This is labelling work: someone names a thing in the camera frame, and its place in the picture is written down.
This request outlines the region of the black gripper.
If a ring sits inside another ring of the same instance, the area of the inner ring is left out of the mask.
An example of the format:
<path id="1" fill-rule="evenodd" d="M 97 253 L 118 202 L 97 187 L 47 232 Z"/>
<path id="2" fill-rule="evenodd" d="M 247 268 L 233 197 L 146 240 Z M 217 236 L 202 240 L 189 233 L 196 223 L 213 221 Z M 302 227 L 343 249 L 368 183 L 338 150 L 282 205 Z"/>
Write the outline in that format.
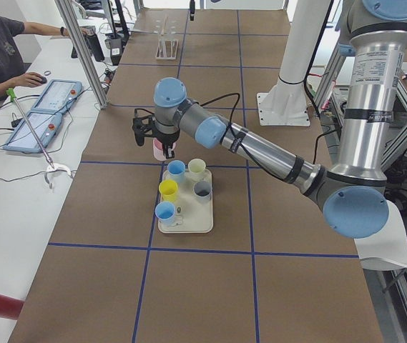
<path id="1" fill-rule="evenodd" d="M 174 143 L 177 142 L 180 136 L 180 130 L 167 134 L 161 132 L 157 129 L 153 129 L 153 135 L 157 138 L 161 144 L 164 146 L 164 156 L 166 159 L 173 159 L 175 157 L 175 145 Z"/>

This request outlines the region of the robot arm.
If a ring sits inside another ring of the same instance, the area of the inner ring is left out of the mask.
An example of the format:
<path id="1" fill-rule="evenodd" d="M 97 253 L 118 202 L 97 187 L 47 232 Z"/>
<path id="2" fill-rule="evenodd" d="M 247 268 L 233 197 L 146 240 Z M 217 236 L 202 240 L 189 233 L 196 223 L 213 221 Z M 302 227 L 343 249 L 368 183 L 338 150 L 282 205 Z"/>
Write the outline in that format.
<path id="1" fill-rule="evenodd" d="M 339 149 L 330 168 L 206 110 L 173 77 L 155 86 L 157 138 L 170 146 L 184 132 L 208 149 L 220 144 L 296 186 L 337 233 L 360 239 L 379 232 L 389 218 L 381 161 L 407 49 L 407 1 L 346 1 L 338 42 L 355 59 Z"/>

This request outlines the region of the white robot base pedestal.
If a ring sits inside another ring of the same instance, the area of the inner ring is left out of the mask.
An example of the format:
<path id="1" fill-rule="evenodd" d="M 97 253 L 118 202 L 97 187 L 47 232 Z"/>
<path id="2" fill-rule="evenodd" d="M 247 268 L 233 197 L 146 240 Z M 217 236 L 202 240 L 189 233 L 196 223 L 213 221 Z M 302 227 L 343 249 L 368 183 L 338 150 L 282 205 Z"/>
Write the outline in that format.
<path id="1" fill-rule="evenodd" d="M 277 83 L 268 93 L 257 94 L 262 126 L 310 125 L 305 79 L 332 7 L 330 0 L 297 3 Z"/>

